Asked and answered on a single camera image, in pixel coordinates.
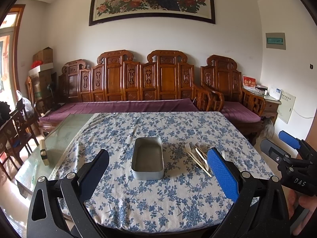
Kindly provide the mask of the person's right hand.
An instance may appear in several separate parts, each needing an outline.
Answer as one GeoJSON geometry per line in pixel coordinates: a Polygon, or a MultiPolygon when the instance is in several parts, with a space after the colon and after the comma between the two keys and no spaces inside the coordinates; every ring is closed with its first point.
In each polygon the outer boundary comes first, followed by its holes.
{"type": "Polygon", "coordinates": [[[299,206],[305,209],[309,209],[309,213],[306,216],[307,220],[311,218],[311,216],[313,215],[316,209],[316,196],[312,196],[312,197],[306,196],[306,195],[297,196],[294,190],[290,190],[288,192],[287,199],[288,199],[288,213],[290,217],[292,217],[294,214],[296,203],[298,203],[299,206]]]}

